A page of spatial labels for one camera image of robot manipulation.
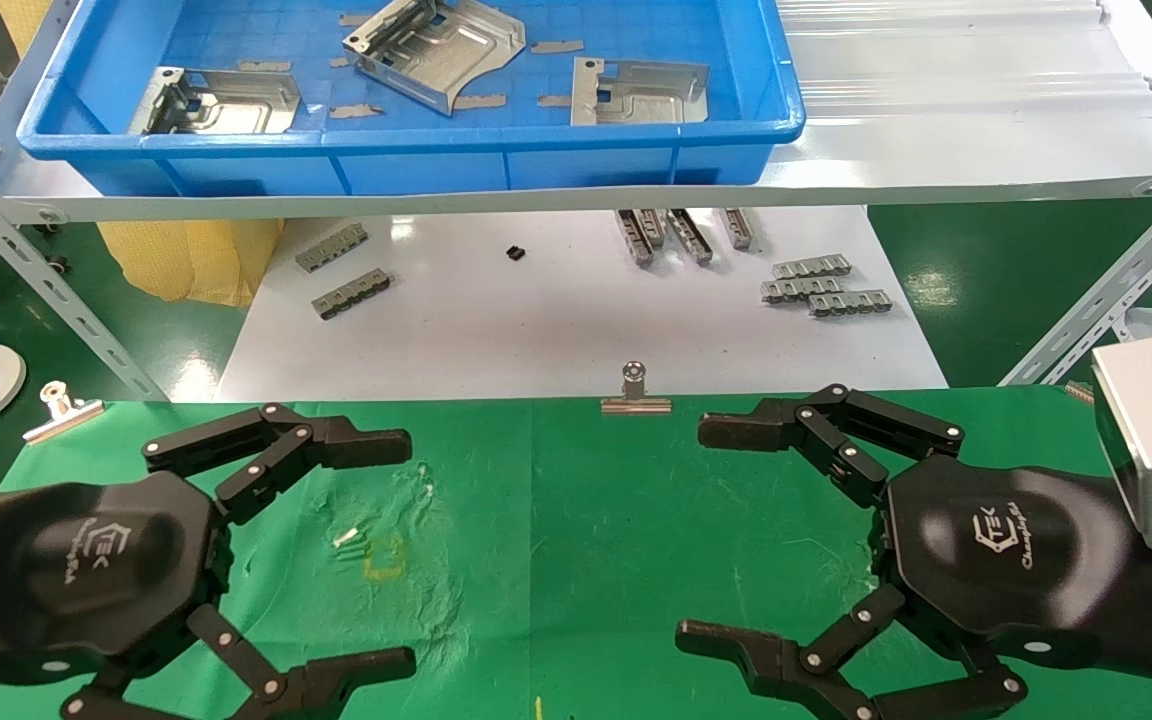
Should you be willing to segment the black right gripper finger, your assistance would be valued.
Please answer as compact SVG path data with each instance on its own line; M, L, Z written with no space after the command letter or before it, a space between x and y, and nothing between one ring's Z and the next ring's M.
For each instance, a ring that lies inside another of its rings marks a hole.
M960 644L963 679L867 696L844 667L905 611L896 585L879 585L812 643L740 626L682 620L676 646L691 655L732 662L750 694L790 702L814 719L996 719L1028 697L1020 675L986 644Z
M882 506L890 473L859 441L920 461L955 457L964 430L910 407L833 384L808 397L761 397L750 414L705 414L702 446L723 450L796 450L858 506Z

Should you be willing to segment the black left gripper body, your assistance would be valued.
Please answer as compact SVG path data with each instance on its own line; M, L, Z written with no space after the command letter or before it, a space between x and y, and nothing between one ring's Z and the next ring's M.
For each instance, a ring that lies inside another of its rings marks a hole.
M214 501L177 473L0 493L0 685L159 673L232 564Z

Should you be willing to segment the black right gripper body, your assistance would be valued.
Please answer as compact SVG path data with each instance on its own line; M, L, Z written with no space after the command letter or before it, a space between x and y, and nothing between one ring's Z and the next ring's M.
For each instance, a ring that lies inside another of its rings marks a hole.
M893 573L937 641L1043 666L1105 662L1098 612L1137 546L1111 482L934 456L884 498Z

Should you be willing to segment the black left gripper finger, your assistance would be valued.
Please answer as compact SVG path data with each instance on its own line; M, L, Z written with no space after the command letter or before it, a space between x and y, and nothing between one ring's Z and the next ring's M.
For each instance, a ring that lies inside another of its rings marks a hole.
M151 439L143 457L147 470L184 478L242 461L215 488L220 515L242 525L316 468L399 465L412 452L403 429L361 430L347 416L305 416L266 404Z
M189 632L250 689L232 719L338 719L358 688L411 679L412 647L385 647L311 660L276 670L215 606L202 605L185 619ZM177 715L127 702L131 670L108 666L61 706L63 719L177 719Z

